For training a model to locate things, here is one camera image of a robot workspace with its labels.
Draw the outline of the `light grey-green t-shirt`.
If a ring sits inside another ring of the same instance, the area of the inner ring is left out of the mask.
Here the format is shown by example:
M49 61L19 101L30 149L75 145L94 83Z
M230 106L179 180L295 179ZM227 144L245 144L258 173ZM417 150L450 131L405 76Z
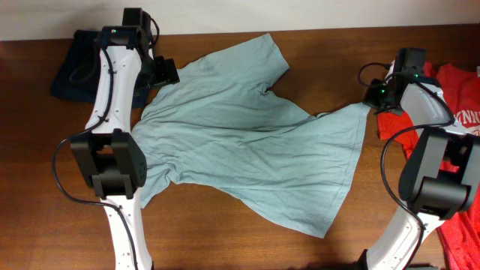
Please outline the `light grey-green t-shirt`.
M272 92L288 68L269 34L183 67L132 131L147 162L141 206L172 183L206 185L324 237L350 191L369 108L311 115Z

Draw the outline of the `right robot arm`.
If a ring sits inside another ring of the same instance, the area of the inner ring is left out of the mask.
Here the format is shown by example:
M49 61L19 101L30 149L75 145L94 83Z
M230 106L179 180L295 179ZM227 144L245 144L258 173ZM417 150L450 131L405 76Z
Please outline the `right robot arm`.
M397 211L385 232L363 251L359 269L411 269L429 234L474 203L479 187L479 137L449 109L440 83L425 76L426 52L401 48L384 67L385 79L367 85L364 104L376 113L406 113L412 126L393 134L388 143L410 131L418 134L412 154L391 192Z

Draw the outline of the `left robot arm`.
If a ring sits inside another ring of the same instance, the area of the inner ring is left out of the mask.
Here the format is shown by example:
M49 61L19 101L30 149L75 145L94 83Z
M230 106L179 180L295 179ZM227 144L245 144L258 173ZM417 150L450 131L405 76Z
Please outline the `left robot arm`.
M122 23L97 36L100 77L85 130L70 147L109 222L117 269L153 269L143 230L140 195L146 157L131 135L134 91L179 83L175 62L155 56L158 27L140 7L126 7Z

